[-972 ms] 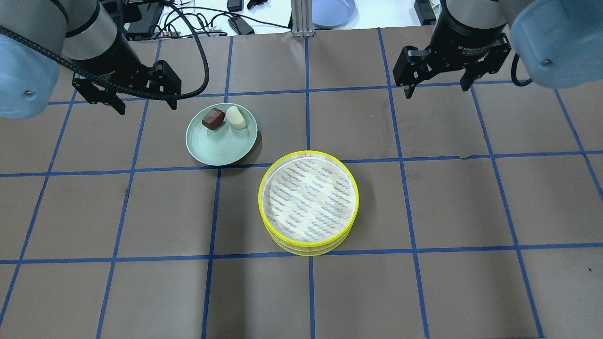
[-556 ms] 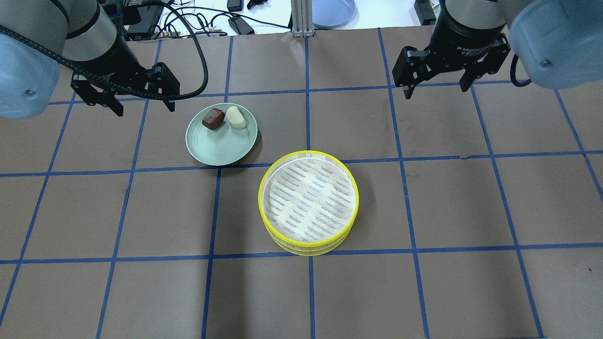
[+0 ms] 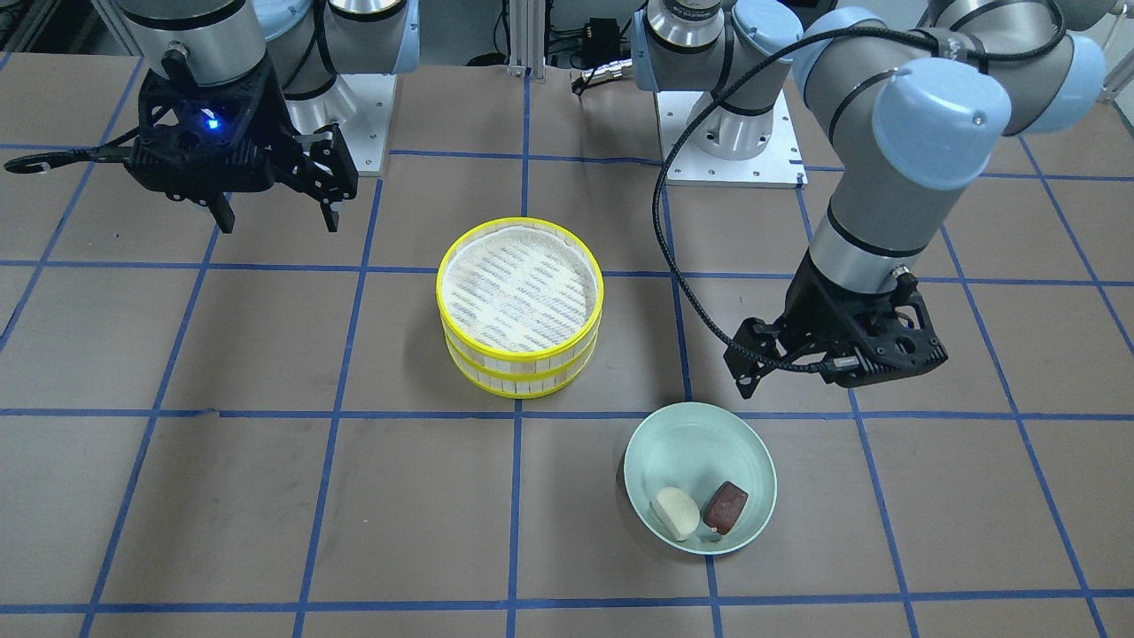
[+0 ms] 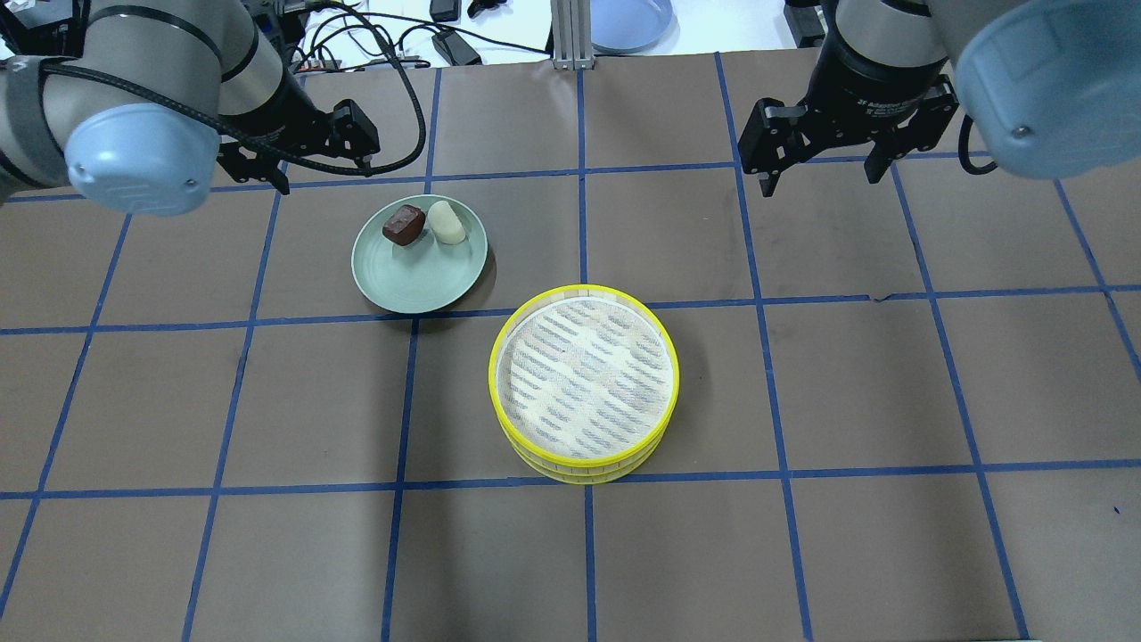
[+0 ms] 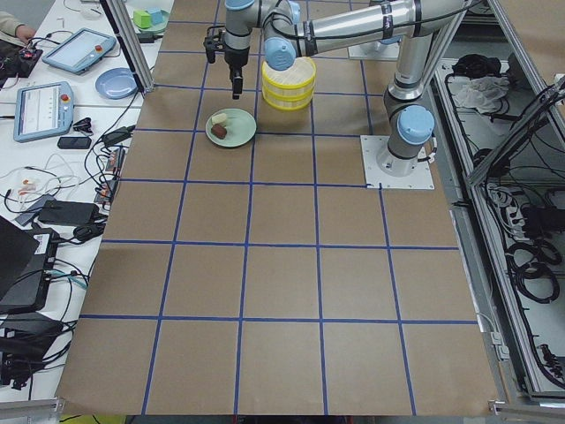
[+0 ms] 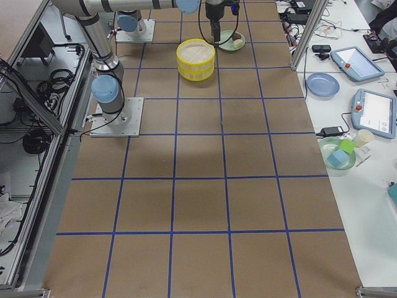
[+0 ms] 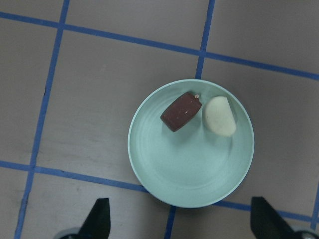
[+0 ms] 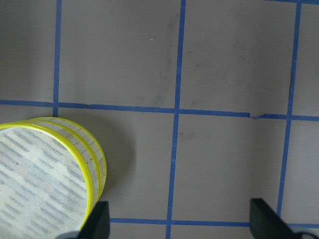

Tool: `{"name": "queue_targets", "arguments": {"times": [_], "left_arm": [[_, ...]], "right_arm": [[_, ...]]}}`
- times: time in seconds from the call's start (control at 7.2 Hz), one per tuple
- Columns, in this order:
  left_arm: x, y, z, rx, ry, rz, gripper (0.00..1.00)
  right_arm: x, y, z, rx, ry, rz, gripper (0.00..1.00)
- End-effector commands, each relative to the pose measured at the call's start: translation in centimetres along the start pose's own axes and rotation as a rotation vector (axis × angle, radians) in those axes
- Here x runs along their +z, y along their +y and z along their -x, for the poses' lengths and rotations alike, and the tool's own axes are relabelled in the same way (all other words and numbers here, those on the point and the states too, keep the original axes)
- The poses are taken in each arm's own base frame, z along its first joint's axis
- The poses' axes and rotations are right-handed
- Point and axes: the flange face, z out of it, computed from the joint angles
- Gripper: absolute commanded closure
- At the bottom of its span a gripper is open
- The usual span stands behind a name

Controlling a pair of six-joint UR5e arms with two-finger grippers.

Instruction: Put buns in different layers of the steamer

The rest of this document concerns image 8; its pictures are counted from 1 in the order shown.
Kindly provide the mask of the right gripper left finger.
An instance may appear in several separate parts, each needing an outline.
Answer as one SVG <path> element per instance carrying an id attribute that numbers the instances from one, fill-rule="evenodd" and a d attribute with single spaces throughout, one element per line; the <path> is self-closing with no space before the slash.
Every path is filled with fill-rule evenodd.
<path id="1" fill-rule="evenodd" d="M 108 239 L 110 215 L 108 201 L 99 201 L 92 210 L 76 239 Z"/>

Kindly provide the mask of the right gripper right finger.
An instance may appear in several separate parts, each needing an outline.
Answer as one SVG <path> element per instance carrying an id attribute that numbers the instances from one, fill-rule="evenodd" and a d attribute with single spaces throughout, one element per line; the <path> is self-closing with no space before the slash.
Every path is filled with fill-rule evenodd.
<path id="1" fill-rule="evenodd" d="M 255 239 L 299 238 L 261 198 L 250 200 L 250 232 Z"/>

